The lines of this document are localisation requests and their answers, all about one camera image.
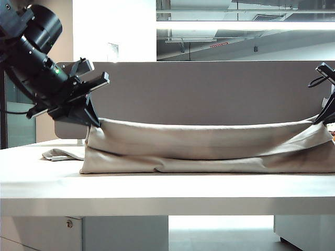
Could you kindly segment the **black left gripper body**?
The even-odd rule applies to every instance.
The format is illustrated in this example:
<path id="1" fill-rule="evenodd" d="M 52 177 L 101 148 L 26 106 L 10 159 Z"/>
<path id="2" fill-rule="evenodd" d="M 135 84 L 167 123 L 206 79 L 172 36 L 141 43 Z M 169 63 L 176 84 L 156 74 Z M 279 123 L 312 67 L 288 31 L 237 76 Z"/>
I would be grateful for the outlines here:
<path id="1" fill-rule="evenodd" d="M 100 77 L 83 81 L 78 75 L 65 72 L 40 72 L 28 78 L 27 87 L 35 93 L 31 99 L 36 104 L 28 110 L 26 117 L 36 117 L 62 104 L 85 102 L 85 95 L 109 84 L 109 74 L 103 72 Z"/>

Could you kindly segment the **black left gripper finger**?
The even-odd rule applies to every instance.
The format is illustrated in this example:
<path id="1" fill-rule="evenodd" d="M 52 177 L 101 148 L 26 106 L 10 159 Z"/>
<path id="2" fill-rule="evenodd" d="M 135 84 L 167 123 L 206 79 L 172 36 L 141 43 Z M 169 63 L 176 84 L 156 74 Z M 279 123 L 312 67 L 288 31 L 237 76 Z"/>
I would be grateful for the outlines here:
<path id="1" fill-rule="evenodd" d="M 48 115 L 54 121 L 61 121 L 73 124 L 89 126 L 90 117 L 86 111 L 87 105 L 80 101 L 77 104 L 62 104 L 48 110 Z"/>
<path id="2" fill-rule="evenodd" d="M 96 114 L 96 111 L 92 103 L 91 93 L 85 95 L 84 114 L 87 125 L 95 126 L 97 128 L 101 126 L 99 117 Z"/>

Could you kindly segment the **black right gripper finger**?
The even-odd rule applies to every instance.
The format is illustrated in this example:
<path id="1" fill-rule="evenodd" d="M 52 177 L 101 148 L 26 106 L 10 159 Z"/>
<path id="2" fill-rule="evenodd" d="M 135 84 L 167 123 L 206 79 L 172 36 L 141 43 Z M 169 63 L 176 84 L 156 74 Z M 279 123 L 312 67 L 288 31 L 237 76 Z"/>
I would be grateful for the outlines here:
<path id="1" fill-rule="evenodd" d="M 333 113 L 334 113 L 334 92 L 330 95 L 325 107 L 323 108 L 321 113 L 318 115 L 316 120 L 313 122 L 313 124 L 318 124 L 320 122 L 325 121 Z"/>

